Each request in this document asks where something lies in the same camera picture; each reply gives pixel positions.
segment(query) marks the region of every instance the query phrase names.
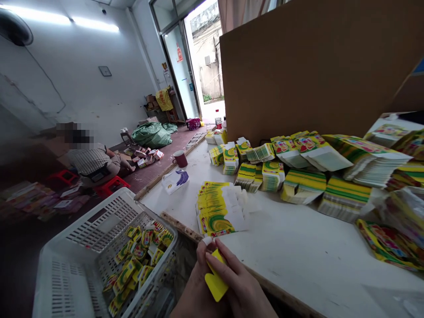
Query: red tiled floor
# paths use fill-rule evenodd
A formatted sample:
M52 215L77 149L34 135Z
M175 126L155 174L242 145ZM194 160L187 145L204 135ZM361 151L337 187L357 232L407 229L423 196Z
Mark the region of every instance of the red tiled floor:
M183 149L196 133L205 131L204 127L194 131L189 131L186 126L179 127L178 132L171 135L173 142L160 149L165 154L162 160L143 169L136 169L134 173L124 177L131 185L130 190L134 193L140 191L171 164L174 152ZM125 148L124 144L120 144L111 149L122 151ZM91 198L81 210L72 216L57 215L46 223L31 218L0 229L2 254L0 273L3 290L0 297L0 308L2 317L30 317L32 315L38 256L41 248L56 234L101 201L99 198Z
M174 152L183 150L196 133L204 132L206 132L205 127L200 127L196 130L188 130L186 126L179 127L178 131L171 135L172 143L160 149L164 153L161 160L142 169L136 168L136 171L123 178L131 185L131 191L137 193L143 189L151 180L159 176L162 171L172 164Z

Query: green plastic bag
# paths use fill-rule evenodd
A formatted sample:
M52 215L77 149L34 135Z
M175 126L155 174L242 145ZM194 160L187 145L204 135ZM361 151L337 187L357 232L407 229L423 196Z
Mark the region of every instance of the green plastic bag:
M169 133L174 133L176 131L178 131L177 125L176 124L171 124L171 123L165 123L162 124L162 126L167 130L167 132Z
M139 126L132 132L131 137L140 146L151 149L158 149L172 143L171 134L158 122L148 122Z

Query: finger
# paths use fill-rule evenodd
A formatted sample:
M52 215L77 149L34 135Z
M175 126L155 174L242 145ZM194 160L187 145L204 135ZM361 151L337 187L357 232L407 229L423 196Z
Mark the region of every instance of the finger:
M239 261L237 256L235 256L229 249L226 247L219 238L215 240L216 246L220 250L222 256L224 256L227 264L231 267L231 269L236 273L240 274L244 270L246 270L243 264Z
M197 245L196 255L197 255L197 261L199 262L199 265L201 266L201 268L208 266L204 258L205 253L206 253L206 244L203 241L200 241L200 243Z
M216 244L212 237L207 236L202 240L203 243L207 246L208 250L211 250L212 252L216 250Z
M239 299L235 295L234 291L231 288L229 288L228 291L225 293L225 295L228 298L228 302L230 303L234 318L243 317Z
M224 283L226 283L232 289L238 291L240 289L239 278L232 271L232 269L229 268L226 264L218 261L218 259L213 257L211 254L206 253L205 255L206 255L206 260L208 261L208 263L218 273L218 275L222 278Z

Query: yellow bag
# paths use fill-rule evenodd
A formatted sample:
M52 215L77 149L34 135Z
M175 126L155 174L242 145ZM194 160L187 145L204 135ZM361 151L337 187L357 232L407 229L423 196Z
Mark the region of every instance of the yellow bag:
M174 108L168 94L168 89L166 88L156 92L156 100L158 101L159 107L162 111L167 111Z

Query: striped shirt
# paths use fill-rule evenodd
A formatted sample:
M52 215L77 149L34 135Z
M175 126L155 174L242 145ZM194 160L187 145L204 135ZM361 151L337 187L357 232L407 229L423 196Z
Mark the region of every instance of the striped shirt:
M88 175L112 162L106 154L106 146L97 144L93 149L72 149L68 151L68 159L79 174Z

